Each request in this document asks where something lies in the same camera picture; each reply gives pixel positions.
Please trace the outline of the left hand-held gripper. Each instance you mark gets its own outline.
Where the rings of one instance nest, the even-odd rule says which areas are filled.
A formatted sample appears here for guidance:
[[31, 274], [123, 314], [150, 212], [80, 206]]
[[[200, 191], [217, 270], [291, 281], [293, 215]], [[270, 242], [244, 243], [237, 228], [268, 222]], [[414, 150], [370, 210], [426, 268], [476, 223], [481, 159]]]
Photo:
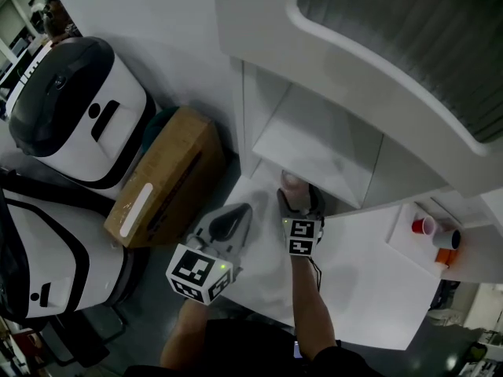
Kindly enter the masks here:
[[173, 291], [201, 304], [211, 304], [241, 272], [241, 250], [252, 223], [253, 210], [235, 203], [208, 212], [195, 232], [179, 244], [167, 267]]

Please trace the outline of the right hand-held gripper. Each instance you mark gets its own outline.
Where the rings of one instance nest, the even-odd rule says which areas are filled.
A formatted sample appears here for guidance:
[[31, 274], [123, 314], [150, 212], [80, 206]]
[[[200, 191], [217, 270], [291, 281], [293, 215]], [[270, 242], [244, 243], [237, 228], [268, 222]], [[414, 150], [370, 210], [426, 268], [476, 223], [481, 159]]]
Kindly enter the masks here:
[[312, 256], [324, 233], [325, 200], [316, 186], [309, 184], [310, 211], [292, 211], [283, 190], [277, 190], [285, 244], [292, 256]]

